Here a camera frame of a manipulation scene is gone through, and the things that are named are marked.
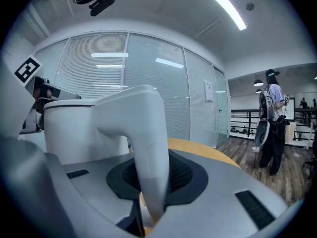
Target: white robot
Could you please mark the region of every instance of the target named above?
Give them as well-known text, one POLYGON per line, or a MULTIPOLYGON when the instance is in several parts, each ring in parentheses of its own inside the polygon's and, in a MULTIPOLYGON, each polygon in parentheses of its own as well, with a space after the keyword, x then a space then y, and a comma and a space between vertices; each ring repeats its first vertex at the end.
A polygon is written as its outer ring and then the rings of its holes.
POLYGON ((149 238, 274 237, 300 207, 287 210, 233 165, 169 150, 163 99, 151 86, 82 100, 42 81, 52 96, 35 101, 41 63, 30 59, 15 73, 0 70, 0 174, 45 236, 143 237, 149 227, 149 238), (41 128, 47 153, 18 139, 41 128))

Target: paper sign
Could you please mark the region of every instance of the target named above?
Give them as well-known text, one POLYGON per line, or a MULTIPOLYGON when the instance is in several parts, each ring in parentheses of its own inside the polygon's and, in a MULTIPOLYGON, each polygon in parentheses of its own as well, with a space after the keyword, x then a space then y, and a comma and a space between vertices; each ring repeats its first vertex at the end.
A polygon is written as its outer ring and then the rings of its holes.
POLYGON ((27 58, 27 60, 16 70, 14 75, 24 87, 35 76, 35 73, 42 68, 42 64, 33 56, 27 58))
POLYGON ((213 101, 212 84, 207 80, 204 80, 204 84, 205 84, 206 101, 213 101))

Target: ceiling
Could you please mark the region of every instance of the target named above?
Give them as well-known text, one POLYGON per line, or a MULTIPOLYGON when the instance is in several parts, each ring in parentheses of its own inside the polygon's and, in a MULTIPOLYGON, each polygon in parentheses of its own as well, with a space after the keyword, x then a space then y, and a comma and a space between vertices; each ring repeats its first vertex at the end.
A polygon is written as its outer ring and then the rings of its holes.
MULTIPOLYGON (((285 92, 301 91, 298 89, 308 84, 315 86, 315 89, 317 89, 317 80, 315 80, 317 76, 317 63, 277 68, 275 71, 280 72, 277 80, 285 92)), ((266 87, 265 71, 229 80, 228 85, 232 97, 255 94, 258 88, 264 90, 266 87), (254 82, 256 79, 260 79, 264 85, 255 87, 254 82)))
POLYGON ((35 46, 58 29, 76 22, 102 18, 138 19, 160 24, 195 39, 228 65, 250 56, 252 52, 265 53, 271 45, 287 53, 282 45, 284 41, 277 40, 283 34, 288 39, 297 40, 290 38, 292 33, 287 33, 285 26, 281 25, 282 21, 287 24, 289 19, 277 0, 230 1, 247 25, 246 30, 239 31, 215 0, 116 0, 97 17, 89 15, 87 4, 77 5, 71 0, 33 0, 13 29, 35 46), (253 11, 246 10, 248 2, 255 5, 253 11), (272 32, 277 35, 273 40, 272 32))

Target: person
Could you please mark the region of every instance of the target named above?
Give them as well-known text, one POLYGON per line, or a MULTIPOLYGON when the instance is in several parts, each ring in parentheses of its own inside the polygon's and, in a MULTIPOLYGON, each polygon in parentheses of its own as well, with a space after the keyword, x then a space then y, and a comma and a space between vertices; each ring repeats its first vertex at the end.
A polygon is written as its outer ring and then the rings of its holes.
POLYGON ((268 120, 270 128, 266 142, 263 145, 263 153, 259 167, 267 167, 273 157, 273 162, 269 170, 269 175, 273 176, 279 170, 284 152, 286 123, 282 107, 285 106, 286 103, 283 101, 282 88, 279 86, 277 81, 277 75, 279 75, 279 72, 269 69, 266 71, 265 75, 267 81, 266 91, 273 102, 274 117, 268 120))
MULTIPOLYGON (((303 107, 303 109, 307 108, 307 102, 305 101, 305 98, 301 100, 301 103, 299 106, 303 107)), ((304 123, 306 122, 306 116, 307 116, 306 112, 302 112, 302 118, 304 119, 304 123)))

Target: black railing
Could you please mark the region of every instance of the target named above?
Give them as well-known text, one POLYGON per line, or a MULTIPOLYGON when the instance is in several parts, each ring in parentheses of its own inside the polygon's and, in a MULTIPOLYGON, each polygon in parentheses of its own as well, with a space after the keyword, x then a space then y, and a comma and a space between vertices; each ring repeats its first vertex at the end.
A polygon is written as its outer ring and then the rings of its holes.
MULTIPOLYGON (((312 133, 315 133, 315 129, 317 128, 316 123, 316 114, 317 109, 295 109, 295 121, 296 123, 296 131, 294 132, 294 138, 293 140, 308 140, 308 138, 302 138, 302 134, 310 134, 310 131, 303 131, 302 129, 298 130, 299 127, 310 127, 311 122, 313 122, 313 131, 312 133)), ((246 118, 247 121, 241 121, 241 120, 235 120, 231 121, 231 132, 239 133, 239 134, 245 134, 248 137, 250 135, 255 135, 257 131, 257 124, 259 122, 259 110, 258 109, 242 109, 242 110, 231 110, 231 118, 246 118), (241 123, 241 126, 232 125, 232 123, 241 123)))

